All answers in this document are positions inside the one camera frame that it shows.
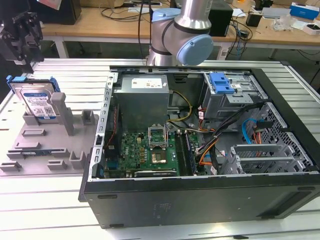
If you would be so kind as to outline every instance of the slotted metal work surface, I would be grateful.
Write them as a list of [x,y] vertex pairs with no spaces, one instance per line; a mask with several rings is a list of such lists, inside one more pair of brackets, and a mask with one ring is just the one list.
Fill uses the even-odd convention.
[[[109,65],[143,66],[140,60],[121,59],[46,59],[35,66],[28,77],[54,76],[66,105],[74,114],[83,109],[100,113],[105,76]],[[261,68],[282,93],[290,106],[320,141],[320,100],[316,92],[291,68],[280,62],[207,61],[203,66]],[[23,125],[24,106],[10,93],[0,105],[0,162],[7,160]],[[235,235],[251,239],[320,239],[320,198],[281,220],[226,222],[177,226],[137,227],[103,230],[87,203],[78,201],[82,177],[2,177],[0,178],[0,239],[75,238],[87,240],[181,240],[233,239]]]

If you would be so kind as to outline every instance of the yellow wire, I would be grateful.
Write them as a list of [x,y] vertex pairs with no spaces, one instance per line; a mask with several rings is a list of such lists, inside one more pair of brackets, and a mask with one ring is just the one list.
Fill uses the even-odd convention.
[[182,97],[182,98],[188,103],[188,105],[189,105],[189,113],[188,113],[187,116],[184,116],[184,117],[182,117],[182,118],[169,119],[169,120],[167,120],[167,122],[179,122],[179,121],[183,121],[183,120],[189,118],[189,117],[191,116],[191,113],[192,113],[191,103],[190,103],[190,102],[188,101],[188,99],[187,99],[185,96],[183,96],[180,92],[178,92],[178,91],[172,91],[172,92],[180,95],[180,97]]

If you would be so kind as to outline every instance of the table leg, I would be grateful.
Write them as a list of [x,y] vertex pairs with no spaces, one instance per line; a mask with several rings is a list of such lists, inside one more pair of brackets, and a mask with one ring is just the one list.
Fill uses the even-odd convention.
[[226,56],[229,52],[229,48],[230,48],[230,44],[228,43],[222,43],[221,47],[220,47],[220,50],[219,50],[219,53],[218,53],[218,56],[217,56],[217,60],[226,60]]
[[269,59],[274,59],[275,56],[276,56],[276,54],[277,54],[277,52],[278,52],[278,49],[277,49],[277,48],[272,49],[272,50],[271,50],[271,53],[270,53],[270,55],[269,55]]
[[102,52],[103,52],[102,43],[99,42],[99,52],[98,52],[98,54],[102,54]]
[[61,59],[68,59],[69,54],[68,54],[66,42],[63,40],[55,40],[54,42],[55,42],[55,46],[58,51],[59,57]]

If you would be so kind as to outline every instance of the motherboard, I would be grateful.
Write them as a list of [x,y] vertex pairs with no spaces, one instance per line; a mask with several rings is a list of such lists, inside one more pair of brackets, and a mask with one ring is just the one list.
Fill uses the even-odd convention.
[[[106,177],[132,178],[166,176],[187,176],[196,171],[196,148],[199,147],[196,133],[124,132],[121,151],[117,161],[107,162]],[[166,140],[165,147],[154,146]]]

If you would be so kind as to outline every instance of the blue box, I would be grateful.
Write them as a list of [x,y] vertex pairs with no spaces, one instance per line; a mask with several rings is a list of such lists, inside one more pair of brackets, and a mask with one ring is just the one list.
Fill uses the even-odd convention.
[[296,16],[305,19],[315,19],[320,12],[320,8],[316,6],[303,5],[293,2],[290,6],[291,16]]

